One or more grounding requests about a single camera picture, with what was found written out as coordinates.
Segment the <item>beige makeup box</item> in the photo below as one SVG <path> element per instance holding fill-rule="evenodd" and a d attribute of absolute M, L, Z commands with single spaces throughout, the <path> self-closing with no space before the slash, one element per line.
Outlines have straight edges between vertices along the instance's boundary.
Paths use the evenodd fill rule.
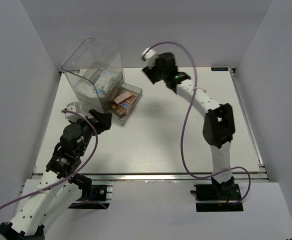
<path fill-rule="evenodd" d="M 126 91 L 118 96 L 116 96 L 113 101 L 116 103 L 116 104 L 120 104 L 121 102 L 129 99 L 130 97 L 132 96 L 132 94 L 129 92 L 129 91 Z"/>

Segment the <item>white cotton pad pack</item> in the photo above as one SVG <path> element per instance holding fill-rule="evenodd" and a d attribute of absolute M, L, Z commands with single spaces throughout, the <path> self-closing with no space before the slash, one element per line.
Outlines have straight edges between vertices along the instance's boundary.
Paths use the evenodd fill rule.
<path fill-rule="evenodd" d="M 87 98 L 103 98 L 105 94 L 100 89 L 86 83 L 78 83 L 74 87 L 74 92 Z"/>
<path fill-rule="evenodd" d="M 103 71 L 99 78 L 97 79 L 95 87 L 102 93 L 107 93 L 111 89 L 113 82 L 114 82 L 113 75 L 107 71 Z"/>

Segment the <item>clear acrylic drawer organizer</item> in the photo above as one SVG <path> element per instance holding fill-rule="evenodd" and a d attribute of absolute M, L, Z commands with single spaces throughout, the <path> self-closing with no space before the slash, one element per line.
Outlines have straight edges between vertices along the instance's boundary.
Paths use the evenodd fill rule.
<path fill-rule="evenodd" d="M 61 64 L 81 109 L 112 113 L 125 125 L 143 90 L 125 81 L 121 53 L 109 41 L 85 38 Z"/>

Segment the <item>four-pan brown eyeshadow palette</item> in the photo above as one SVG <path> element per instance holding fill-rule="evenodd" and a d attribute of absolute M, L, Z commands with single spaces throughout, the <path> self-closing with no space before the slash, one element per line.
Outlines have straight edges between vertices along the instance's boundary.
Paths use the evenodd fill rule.
<path fill-rule="evenodd" d="M 132 93 L 131 96 L 125 100 L 125 102 L 132 105 L 137 100 L 138 96 L 139 96 L 138 94 Z"/>

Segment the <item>colourful glitter eyeshadow palette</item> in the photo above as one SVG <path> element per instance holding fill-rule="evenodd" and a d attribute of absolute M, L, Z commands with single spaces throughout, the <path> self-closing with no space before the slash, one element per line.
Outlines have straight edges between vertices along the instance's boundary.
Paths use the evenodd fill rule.
<path fill-rule="evenodd" d="M 130 103 L 126 102 L 126 101 L 121 102 L 120 105 L 121 105 L 124 109 L 126 109 L 126 111 L 129 111 L 129 110 L 131 109 L 131 107 L 132 107 L 132 105 L 131 105 Z"/>

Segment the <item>twelve-pan brown eyeshadow palette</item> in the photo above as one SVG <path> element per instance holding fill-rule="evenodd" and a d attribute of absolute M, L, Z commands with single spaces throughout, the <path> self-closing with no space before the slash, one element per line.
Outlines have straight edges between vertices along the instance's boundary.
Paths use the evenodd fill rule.
<path fill-rule="evenodd" d="M 118 117 L 124 117 L 128 114 L 128 110 L 121 106 L 120 104 L 112 102 L 110 104 L 110 108 Z"/>

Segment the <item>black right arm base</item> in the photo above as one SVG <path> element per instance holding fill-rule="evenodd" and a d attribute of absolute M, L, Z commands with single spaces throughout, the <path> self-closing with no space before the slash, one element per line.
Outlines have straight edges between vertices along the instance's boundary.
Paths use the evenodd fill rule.
<path fill-rule="evenodd" d="M 195 198 L 198 213 L 242 212 L 244 210 L 239 185 L 234 177 L 219 184 L 214 178 L 211 184 L 196 184 L 190 194 Z"/>

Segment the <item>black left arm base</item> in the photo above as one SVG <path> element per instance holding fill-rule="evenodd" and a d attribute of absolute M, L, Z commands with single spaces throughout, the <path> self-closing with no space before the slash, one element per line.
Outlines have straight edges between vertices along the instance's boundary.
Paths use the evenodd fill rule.
<path fill-rule="evenodd" d="M 74 200 L 68 209 L 107 210 L 113 194 L 113 184 L 110 182 L 95 181 L 77 173 L 69 181 L 77 185 L 80 191 L 78 199 Z"/>

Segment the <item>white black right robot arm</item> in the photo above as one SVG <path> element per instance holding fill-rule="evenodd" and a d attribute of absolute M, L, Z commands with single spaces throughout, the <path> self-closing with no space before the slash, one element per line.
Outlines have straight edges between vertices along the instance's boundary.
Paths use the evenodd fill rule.
<path fill-rule="evenodd" d="M 189 102 L 203 117 L 202 134 L 210 145 L 213 165 L 211 192 L 215 198 L 224 199 L 235 182 L 230 170 L 230 147 L 235 133 L 232 106 L 213 100 L 197 88 L 187 73 L 178 70 L 173 53 L 158 54 L 146 49 L 141 59 L 146 63 L 142 71 L 152 84 L 165 82 L 168 89 Z"/>

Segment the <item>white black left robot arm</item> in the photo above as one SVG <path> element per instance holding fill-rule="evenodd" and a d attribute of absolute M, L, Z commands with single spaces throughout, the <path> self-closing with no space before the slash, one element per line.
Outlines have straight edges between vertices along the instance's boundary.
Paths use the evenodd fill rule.
<path fill-rule="evenodd" d="M 36 191 L 26 197 L 21 210 L 8 222 L 0 224 L 0 235 L 5 240 L 43 240 L 45 234 L 70 206 L 90 204 L 97 192 L 92 180 L 79 173 L 84 167 L 84 156 L 92 137 L 112 126 L 112 114 L 89 110 L 90 118 L 64 109 L 75 115 L 55 145 Z"/>

